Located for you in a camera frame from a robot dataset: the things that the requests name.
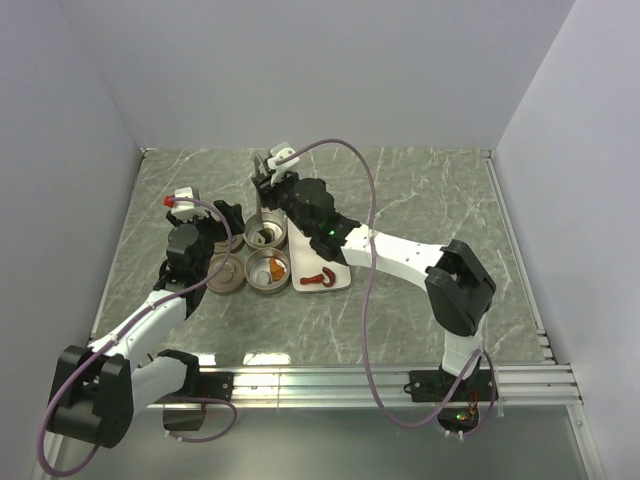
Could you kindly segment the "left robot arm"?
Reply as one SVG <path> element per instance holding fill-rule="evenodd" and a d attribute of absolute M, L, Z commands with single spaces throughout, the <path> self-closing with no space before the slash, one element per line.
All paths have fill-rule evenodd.
<path fill-rule="evenodd" d="M 190 212 L 183 210 L 189 202 Z M 196 356 L 164 350 L 140 363 L 200 305 L 216 243 L 243 233 L 242 208 L 217 200 L 205 205 L 167 197 L 173 229 L 159 278 L 143 304 L 119 326 L 86 347 L 59 356 L 44 428 L 98 447 L 116 446 L 133 417 L 165 397 L 189 402 L 202 393 Z"/>

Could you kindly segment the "orange fried food piece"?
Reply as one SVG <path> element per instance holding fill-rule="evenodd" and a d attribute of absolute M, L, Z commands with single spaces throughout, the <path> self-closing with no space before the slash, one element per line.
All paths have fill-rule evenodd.
<path fill-rule="evenodd" d="M 273 282 L 280 281 L 286 274 L 285 267 L 275 258 L 269 258 L 269 271 Z"/>

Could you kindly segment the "brown round food piece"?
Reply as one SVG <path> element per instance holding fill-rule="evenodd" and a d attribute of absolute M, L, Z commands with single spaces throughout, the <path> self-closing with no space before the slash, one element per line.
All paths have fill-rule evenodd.
<path fill-rule="evenodd" d="M 273 241 L 277 237 L 276 231 L 271 228 L 266 228 L 265 234 L 267 235 L 269 241 Z"/>

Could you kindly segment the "red sausage piece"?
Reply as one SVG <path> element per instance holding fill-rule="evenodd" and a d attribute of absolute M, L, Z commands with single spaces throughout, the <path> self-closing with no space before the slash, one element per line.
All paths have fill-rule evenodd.
<path fill-rule="evenodd" d="M 302 286 L 305 285 L 323 285 L 325 281 L 325 278 L 322 274 L 318 274 L 315 276 L 310 276 L 310 277 L 301 277 L 299 279 L 299 283 Z"/>

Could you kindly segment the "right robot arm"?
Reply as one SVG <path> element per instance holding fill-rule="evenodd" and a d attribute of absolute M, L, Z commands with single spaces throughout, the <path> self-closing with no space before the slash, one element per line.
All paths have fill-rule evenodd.
<path fill-rule="evenodd" d="M 301 179 L 295 172 L 275 177 L 274 172 L 253 176 L 261 203 L 282 210 L 316 257 L 389 274 L 427 293 L 434 318 L 445 331 L 442 391 L 455 400 L 472 392 L 476 364 L 466 364 L 481 347 L 481 325 L 496 284 L 471 247 L 459 240 L 432 245 L 377 232 L 340 214 L 325 181 Z"/>

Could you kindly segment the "white round food piece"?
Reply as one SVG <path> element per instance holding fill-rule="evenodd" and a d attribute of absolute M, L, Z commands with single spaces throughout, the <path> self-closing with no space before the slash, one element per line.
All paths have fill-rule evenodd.
<path fill-rule="evenodd" d="M 267 271 L 259 271 L 255 275 L 255 282 L 260 285 L 268 285 L 271 282 L 271 276 Z"/>

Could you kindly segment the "metal tongs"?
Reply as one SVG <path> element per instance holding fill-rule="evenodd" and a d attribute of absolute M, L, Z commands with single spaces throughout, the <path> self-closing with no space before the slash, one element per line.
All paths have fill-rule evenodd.
<path fill-rule="evenodd" d="M 253 165 L 254 165 L 254 173 L 253 180 L 256 180 L 258 175 L 260 174 L 260 166 L 261 166 L 261 157 L 259 155 L 255 155 L 253 157 Z M 256 213 L 255 213 L 255 224 L 256 224 L 256 232 L 261 229 L 266 229 L 263 220 L 263 210 L 262 210 L 262 202 L 260 199 L 259 192 L 256 192 Z"/>

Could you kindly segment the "red curved sausage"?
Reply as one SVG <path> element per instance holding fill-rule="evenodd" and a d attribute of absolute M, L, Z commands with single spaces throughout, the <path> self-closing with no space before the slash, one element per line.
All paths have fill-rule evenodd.
<path fill-rule="evenodd" d="M 326 288 L 334 286 L 336 282 L 336 274 L 328 267 L 323 267 L 322 273 L 325 278 L 323 286 Z"/>

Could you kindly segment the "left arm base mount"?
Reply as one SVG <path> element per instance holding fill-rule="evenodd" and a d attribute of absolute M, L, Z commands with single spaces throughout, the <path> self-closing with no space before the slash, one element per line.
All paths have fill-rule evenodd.
<path fill-rule="evenodd" d="M 217 440 L 228 434 L 238 419 L 237 408 L 231 402 L 234 374 L 227 371 L 203 373 L 197 356 L 178 350 L 163 350 L 157 355 L 157 359 L 176 360 L 186 367 L 183 385 L 177 391 L 163 396 L 161 402 L 169 405 L 177 405 L 178 403 L 199 405 L 197 412 L 200 423 L 196 426 L 187 426 L 186 420 L 167 422 L 167 414 L 164 413 L 163 426 L 165 435 L 180 443 L 201 444 Z M 181 435 L 181 432 L 198 431 L 203 426 L 209 405 L 223 405 L 228 407 L 232 413 L 229 424 L 219 433 L 208 437 L 190 438 Z"/>

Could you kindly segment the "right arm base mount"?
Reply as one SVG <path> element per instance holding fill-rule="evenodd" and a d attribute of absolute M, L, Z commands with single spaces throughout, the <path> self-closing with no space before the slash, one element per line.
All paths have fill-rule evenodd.
<path fill-rule="evenodd" d="M 403 391 L 411 397 L 413 403 L 441 403 L 454 380 L 454 376 L 441 368 L 412 370 Z M 499 400 L 492 372 L 476 366 L 471 375 L 461 381 L 450 402 L 437 415 L 437 423 L 445 433 L 464 438 L 486 423 Z"/>

